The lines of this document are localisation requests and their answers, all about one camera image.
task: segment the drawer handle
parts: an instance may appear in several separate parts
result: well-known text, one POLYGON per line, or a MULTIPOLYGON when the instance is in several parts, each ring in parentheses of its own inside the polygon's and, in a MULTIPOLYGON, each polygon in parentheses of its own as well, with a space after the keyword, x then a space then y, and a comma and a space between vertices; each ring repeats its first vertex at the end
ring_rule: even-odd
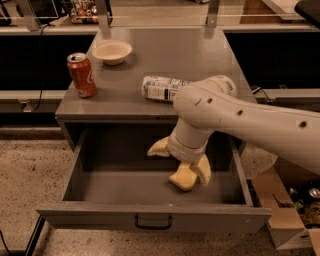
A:
POLYGON ((136 227, 138 229, 167 230, 167 229, 171 228, 171 226, 172 226, 172 217, 171 216, 168 217, 168 225, 166 225, 166 226, 144 226, 144 225, 139 224, 139 217, 138 217, 138 215, 136 215, 134 224, 136 225, 136 227))

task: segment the small bowl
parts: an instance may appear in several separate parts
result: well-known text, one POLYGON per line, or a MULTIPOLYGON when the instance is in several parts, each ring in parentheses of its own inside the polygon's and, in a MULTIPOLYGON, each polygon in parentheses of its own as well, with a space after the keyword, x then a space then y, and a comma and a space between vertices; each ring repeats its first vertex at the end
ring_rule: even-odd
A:
POLYGON ((109 40, 98 45, 93 49, 92 54, 95 58, 103 60, 108 65, 118 65, 131 53, 130 44, 123 41, 109 40))

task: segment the red soda can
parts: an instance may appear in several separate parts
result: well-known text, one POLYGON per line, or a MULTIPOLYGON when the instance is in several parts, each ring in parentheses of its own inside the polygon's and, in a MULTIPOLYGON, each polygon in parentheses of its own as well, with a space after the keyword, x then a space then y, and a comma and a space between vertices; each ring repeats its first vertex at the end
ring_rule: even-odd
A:
POLYGON ((93 96, 97 87, 92 77, 90 60, 84 53, 73 53, 67 58, 67 66, 73 80, 73 84, 81 98, 93 96))

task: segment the open drawer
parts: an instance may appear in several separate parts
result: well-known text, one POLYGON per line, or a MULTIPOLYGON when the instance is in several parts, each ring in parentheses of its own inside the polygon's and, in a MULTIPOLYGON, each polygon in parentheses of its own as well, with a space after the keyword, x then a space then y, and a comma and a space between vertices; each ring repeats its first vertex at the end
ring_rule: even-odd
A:
POLYGON ((37 211, 56 228, 256 232, 270 210, 254 207, 234 139, 215 133, 212 179, 182 192, 168 181, 174 158, 148 157, 173 124, 87 125, 74 151, 61 202, 37 211))

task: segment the speckled floor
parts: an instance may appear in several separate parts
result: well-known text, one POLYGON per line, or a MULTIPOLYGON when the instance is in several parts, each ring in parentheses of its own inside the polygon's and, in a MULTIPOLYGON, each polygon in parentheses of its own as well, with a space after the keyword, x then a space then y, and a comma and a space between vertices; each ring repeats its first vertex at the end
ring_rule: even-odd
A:
MULTIPOLYGON (((36 205, 59 199, 71 157, 59 128, 0 128, 0 229, 11 250, 27 246, 38 218, 36 205)), ((241 159, 251 178, 272 165, 276 157, 248 145, 241 159)), ((34 255, 272 256, 313 252, 275 250, 266 227, 256 234, 199 234, 55 230, 45 224, 34 255)))

